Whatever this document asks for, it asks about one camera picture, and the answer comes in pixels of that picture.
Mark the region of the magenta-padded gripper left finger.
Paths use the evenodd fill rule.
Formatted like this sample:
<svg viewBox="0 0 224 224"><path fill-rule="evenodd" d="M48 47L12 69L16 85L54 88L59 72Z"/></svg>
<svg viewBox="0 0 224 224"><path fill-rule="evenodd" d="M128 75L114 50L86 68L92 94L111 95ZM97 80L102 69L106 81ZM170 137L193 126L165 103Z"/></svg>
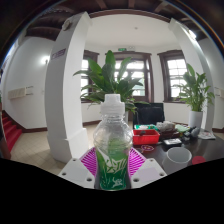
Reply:
<svg viewBox="0 0 224 224"><path fill-rule="evenodd" d="M72 158L58 174L78 186L93 189L98 172L96 149L89 149L79 159Z"/></svg>

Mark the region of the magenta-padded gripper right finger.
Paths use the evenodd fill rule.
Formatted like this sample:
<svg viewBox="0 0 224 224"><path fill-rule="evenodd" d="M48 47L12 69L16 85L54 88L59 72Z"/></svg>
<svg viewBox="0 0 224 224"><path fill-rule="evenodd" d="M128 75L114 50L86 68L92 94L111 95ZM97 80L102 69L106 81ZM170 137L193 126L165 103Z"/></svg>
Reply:
<svg viewBox="0 0 224 224"><path fill-rule="evenodd" d="M131 188L135 189L165 177L166 173L154 158L146 159L132 148L128 156L128 176Z"/></svg>

